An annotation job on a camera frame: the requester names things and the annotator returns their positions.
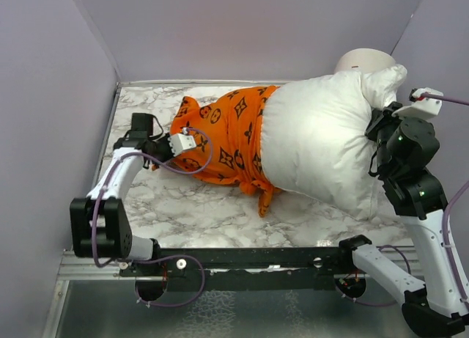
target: pillow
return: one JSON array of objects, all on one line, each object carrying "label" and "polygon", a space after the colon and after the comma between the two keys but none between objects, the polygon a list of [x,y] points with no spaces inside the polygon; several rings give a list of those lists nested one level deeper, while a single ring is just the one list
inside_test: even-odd
[{"label": "pillow", "polygon": [[372,109],[396,100],[407,70],[337,72],[277,89],[261,131],[262,169],[277,188],[305,194],[364,220],[377,213],[377,180],[368,175],[375,149],[364,133]]}]

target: metal frame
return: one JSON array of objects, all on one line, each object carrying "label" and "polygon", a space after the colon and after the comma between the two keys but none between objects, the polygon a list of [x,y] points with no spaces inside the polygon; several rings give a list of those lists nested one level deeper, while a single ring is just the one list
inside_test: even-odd
[{"label": "metal frame", "polygon": [[[111,112],[108,124],[106,126],[106,132],[103,140],[103,144],[100,149],[99,161],[93,177],[93,185],[96,184],[99,180],[100,170],[103,162],[103,156],[106,153],[106,147],[108,144],[109,136],[111,135],[111,127],[114,121],[114,115],[117,110],[117,104],[119,102],[120,93],[122,88],[125,87],[170,87],[170,86],[179,86],[179,87],[189,87],[193,85],[197,86],[251,86],[251,85],[265,85],[265,84],[286,84],[288,81],[215,81],[215,80],[177,80],[177,81],[134,81],[134,82],[122,82],[117,83],[116,92],[114,95],[114,101],[111,106]],[[408,259],[412,273],[414,276],[421,276],[421,267],[418,262],[418,257],[413,246],[401,246],[399,247]],[[164,251],[170,251],[174,253],[175,251],[180,250],[181,252],[190,251],[190,249],[164,249]],[[399,267],[406,268],[404,260],[393,250],[383,251],[390,260],[395,262]],[[267,268],[258,268],[258,271],[266,271]],[[163,278],[161,276],[145,276],[145,275],[133,275],[133,276],[121,276],[121,268],[118,263],[111,263],[106,268],[96,268],[92,259],[79,259],[77,258],[73,251],[64,250],[62,256],[62,261],[59,267],[59,272],[56,280],[56,286],[53,293],[53,299],[49,309],[48,317],[45,324],[45,329],[43,332],[43,338],[54,338],[59,329],[60,320],[62,317],[62,311],[66,304],[67,292],[69,288],[70,281],[103,281],[103,280],[132,280],[137,282],[142,281],[161,281]]]}]

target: white pillow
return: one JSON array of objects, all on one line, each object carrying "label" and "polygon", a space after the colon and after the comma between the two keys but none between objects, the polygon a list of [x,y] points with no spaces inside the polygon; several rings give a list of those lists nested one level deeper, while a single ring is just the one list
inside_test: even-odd
[{"label": "white pillow", "polygon": [[375,146],[364,133],[372,108],[396,100],[406,75],[402,65],[367,74],[347,70],[277,89],[262,123],[266,178],[356,219],[373,218],[377,180],[368,171]]}]

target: gray floor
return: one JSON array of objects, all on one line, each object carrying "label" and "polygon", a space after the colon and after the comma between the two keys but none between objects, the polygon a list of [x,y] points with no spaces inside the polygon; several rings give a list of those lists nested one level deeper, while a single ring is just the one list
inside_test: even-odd
[{"label": "gray floor", "polygon": [[[190,293],[171,293],[168,302]],[[389,296],[369,282],[366,300]],[[351,304],[335,291],[206,292],[180,309],[136,303],[132,281],[71,282],[58,338],[416,337],[398,306]]]}]

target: white marble surface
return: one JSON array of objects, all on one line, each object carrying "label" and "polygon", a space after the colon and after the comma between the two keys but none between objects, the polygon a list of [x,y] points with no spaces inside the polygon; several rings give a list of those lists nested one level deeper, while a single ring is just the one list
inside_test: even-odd
[{"label": "white marble surface", "polygon": [[[169,128],[183,96],[209,104],[237,87],[122,88],[101,173],[113,143],[130,128],[133,112],[152,113]],[[164,247],[330,246],[364,234],[377,245],[411,245],[405,230],[380,193],[380,214],[356,221],[339,210],[305,196],[274,196],[265,218],[257,215],[257,197],[239,188],[209,185],[164,169],[142,169],[125,200],[134,235],[156,238]]]}]

